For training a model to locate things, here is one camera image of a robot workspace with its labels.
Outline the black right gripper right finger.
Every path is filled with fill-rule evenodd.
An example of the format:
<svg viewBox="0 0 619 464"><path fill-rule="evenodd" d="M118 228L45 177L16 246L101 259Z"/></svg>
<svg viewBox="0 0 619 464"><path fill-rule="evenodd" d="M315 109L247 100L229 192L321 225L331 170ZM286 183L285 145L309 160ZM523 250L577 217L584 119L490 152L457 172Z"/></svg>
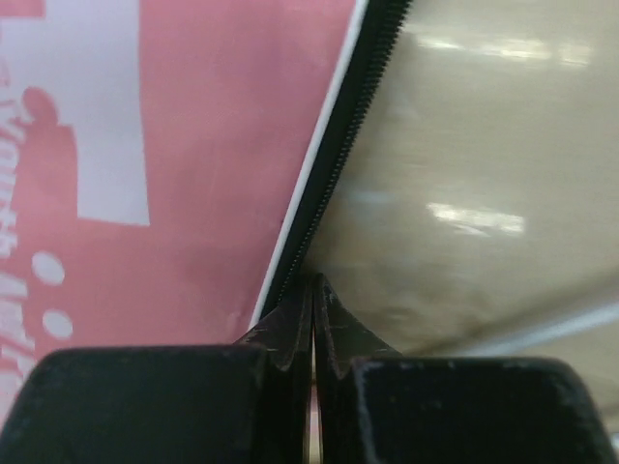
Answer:
<svg viewBox="0 0 619 464"><path fill-rule="evenodd" d="M584 383L544 358L406 357L313 282L327 463L610 463Z"/></svg>

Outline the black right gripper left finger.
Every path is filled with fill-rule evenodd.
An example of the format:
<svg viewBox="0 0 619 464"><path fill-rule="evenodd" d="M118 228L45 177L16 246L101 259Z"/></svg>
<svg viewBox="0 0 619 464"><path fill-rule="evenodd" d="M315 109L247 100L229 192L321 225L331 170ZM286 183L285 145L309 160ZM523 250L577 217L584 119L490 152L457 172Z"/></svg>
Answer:
<svg viewBox="0 0 619 464"><path fill-rule="evenodd" d="M311 291L296 284L224 345L45 357L1 433L5 463L304 463Z"/></svg>

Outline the pink racket bag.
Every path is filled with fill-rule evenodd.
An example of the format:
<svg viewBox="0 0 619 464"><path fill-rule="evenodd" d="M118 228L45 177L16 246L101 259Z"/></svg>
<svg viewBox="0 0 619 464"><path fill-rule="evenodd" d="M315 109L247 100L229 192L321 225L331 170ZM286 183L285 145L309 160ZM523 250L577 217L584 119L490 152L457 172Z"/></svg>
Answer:
<svg viewBox="0 0 619 464"><path fill-rule="evenodd" d="M77 348L227 343L297 269L406 1L1 5L1 409Z"/></svg>

